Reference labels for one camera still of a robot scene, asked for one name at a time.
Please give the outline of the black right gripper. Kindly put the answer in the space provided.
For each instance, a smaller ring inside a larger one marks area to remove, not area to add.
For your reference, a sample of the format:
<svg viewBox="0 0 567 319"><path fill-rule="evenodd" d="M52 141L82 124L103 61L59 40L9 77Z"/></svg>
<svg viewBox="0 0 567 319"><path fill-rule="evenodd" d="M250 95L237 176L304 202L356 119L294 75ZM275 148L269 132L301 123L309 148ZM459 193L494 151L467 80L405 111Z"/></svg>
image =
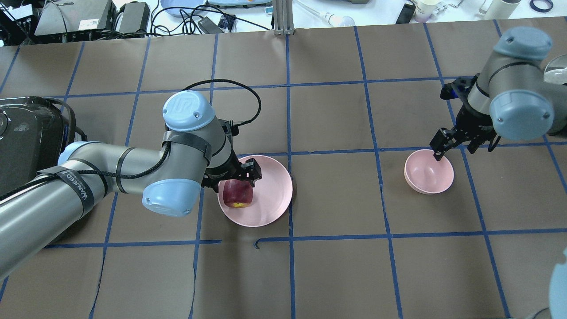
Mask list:
<svg viewBox="0 0 567 319"><path fill-rule="evenodd" d="M463 143L469 143L466 149L470 154L474 154L484 143L489 143L490 147L497 145L497 134L491 117L466 104L462 105L456 115L453 129L438 129L430 142L430 147L434 159L441 161L448 151Z"/></svg>

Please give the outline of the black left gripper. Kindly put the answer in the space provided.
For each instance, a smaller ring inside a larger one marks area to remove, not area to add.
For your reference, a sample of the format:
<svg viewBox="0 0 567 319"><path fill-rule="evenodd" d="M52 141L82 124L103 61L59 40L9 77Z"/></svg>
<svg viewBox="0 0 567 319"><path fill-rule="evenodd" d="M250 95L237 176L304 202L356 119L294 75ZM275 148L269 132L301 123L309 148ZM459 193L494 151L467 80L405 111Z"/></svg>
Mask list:
<svg viewBox="0 0 567 319"><path fill-rule="evenodd" d="M218 192L222 180L245 180L255 182L263 177L260 164L256 159L247 159L241 163L238 159L229 159L220 166L206 168L201 186Z"/></svg>

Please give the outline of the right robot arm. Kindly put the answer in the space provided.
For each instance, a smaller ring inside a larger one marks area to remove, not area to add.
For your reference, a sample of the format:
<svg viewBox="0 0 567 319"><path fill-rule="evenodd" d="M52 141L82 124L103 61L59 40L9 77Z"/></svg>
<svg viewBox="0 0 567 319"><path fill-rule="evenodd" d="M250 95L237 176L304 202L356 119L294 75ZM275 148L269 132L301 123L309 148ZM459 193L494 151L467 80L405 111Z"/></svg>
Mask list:
<svg viewBox="0 0 567 319"><path fill-rule="evenodd" d="M543 30L507 30L480 73L459 77L441 89L443 100L462 107L452 128L440 128L430 146L436 161L468 143L470 153L484 143L492 151L501 139L530 141L544 135L566 136L566 81L545 80L541 63L553 42Z"/></svg>

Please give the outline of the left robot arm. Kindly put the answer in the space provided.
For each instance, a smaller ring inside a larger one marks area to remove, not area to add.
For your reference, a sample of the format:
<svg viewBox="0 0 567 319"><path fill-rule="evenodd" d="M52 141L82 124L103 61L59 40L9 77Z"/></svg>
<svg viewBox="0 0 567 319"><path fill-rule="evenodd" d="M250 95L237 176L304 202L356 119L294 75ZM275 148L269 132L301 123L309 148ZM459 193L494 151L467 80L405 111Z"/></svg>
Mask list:
<svg viewBox="0 0 567 319"><path fill-rule="evenodd" d="M164 103L162 116L167 130L160 151L98 141L72 143L57 166L39 171L22 190L1 199L1 279L112 192L140 195L146 209L183 217L192 211L202 187L261 179L256 160L239 161L232 127L216 117L201 93L175 93Z"/></svg>

